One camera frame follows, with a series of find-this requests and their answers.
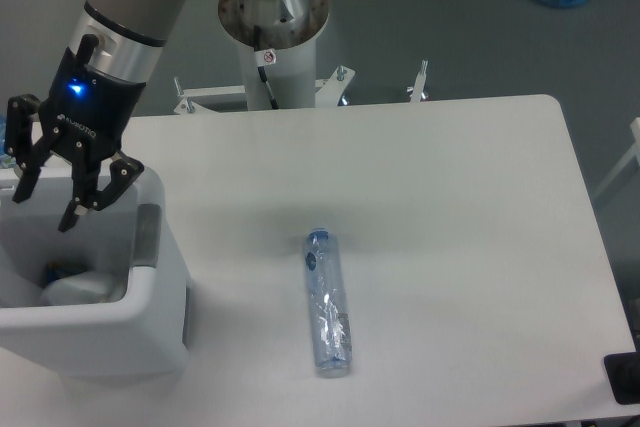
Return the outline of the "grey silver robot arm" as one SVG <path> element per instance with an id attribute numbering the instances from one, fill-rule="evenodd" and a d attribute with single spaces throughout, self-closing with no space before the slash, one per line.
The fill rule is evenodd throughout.
<path id="1" fill-rule="evenodd" d="M 19 172 L 16 203 L 32 196 L 49 158 L 63 159 L 72 194 L 59 228 L 68 231 L 115 203 L 143 173 L 123 152 L 122 136 L 185 1 L 85 1 L 46 98 L 8 101 L 4 149 Z M 249 49 L 270 109 L 285 105 L 274 77 L 280 56 L 314 36 L 321 7 L 320 0 L 220 0 L 220 19 Z"/>

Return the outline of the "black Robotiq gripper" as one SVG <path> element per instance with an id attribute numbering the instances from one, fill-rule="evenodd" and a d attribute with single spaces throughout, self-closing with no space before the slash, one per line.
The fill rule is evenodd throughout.
<path id="1" fill-rule="evenodd" d="M 71 230 L 90 210 L 114 204 L 145 170 L 140 161 L 119 150 L 146 84 L 91 66 L 96 50 L 95 46 L 81 46 L 77 52 L 67 49 L 42 104 L 32 94 L 8 100 L 5 153 L 15 159 L 21 173 L 12 198 L 15 203 L 31 197 L 51 154 L 71 162 L 72 197 L 58 225 L 60 232 Z M 42 136 L 33 142 L 37 114 Z M 100 190 L 101 164 L 108 158 L 110 180 Z"/>

